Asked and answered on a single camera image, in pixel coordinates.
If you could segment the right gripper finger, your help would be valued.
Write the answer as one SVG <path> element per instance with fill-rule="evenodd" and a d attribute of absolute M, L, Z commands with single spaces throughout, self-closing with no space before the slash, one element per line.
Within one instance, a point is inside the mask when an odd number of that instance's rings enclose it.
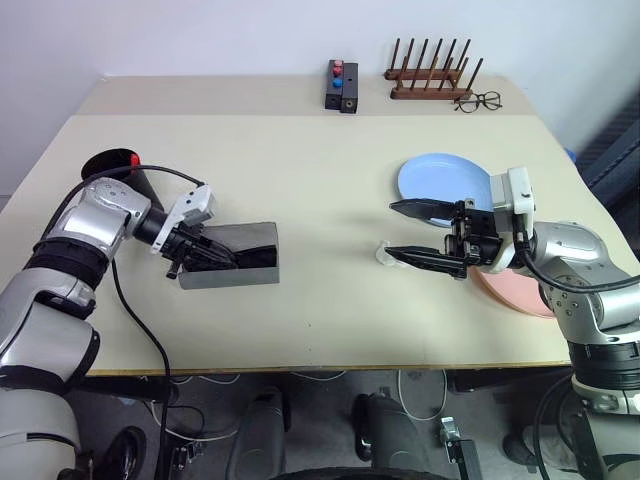
<path fill-rule="evenodd" d="M 451 221 L 464 214 L 464 201 L 446 202 L 435 199 L 403 199 L 389 204 L 389 208 L 418 220 Z"/>
<path fill-rule="evenodd" d="M 400 262 L 421 270 L 448 274 L 451 277 L 467 276 L 467 264 L 463 258 L 442 254 L 434 248 L 392 246 L 386 248 L 386 253 Z"/>

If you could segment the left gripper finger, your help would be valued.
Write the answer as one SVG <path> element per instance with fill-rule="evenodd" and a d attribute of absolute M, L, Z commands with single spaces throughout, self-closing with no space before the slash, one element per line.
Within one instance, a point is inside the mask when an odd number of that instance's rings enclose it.
<path fill-rule="evenodd" d="M 207 237 L 201 237 L 198 240 L 198 248 L 202 255 L 212 262 L 218 263 L 235 263 L 235 254 L 225 245 L 220 244 Z"/>
<path fill-rule="evenodd" d="M 235 269 L 236 262 L 233 258 L 211 257 L 202 252 L 192 251 L 186 256 L 187 269 Z"/>

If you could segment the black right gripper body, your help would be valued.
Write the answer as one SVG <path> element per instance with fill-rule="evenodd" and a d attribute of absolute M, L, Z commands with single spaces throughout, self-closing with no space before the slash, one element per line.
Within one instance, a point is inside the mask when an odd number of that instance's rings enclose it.
<path fill-rule="evenodd" d="M 444 202 L 443 211 L 451 232 L 444 240 L 447 260 L 442 271 L 466 273 L 470 266 L 490 266 L 502 246 L 494 214 L 468 208 L 464 201 Z"/>

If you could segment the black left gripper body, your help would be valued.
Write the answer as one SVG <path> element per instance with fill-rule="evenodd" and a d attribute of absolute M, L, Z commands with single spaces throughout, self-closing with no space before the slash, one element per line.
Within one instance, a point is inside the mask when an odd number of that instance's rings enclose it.
<path fill-rule="evenodd" d="M 167 278 L 176 279 L 180 269 L 195 271 L 210 261 L 207 256 L 210 241 L 204 238 L 203 230 L 202 224 L 186 226 L 183 222 L 171 230 L 162 246 L 162 257 L 170 261 Z"/>

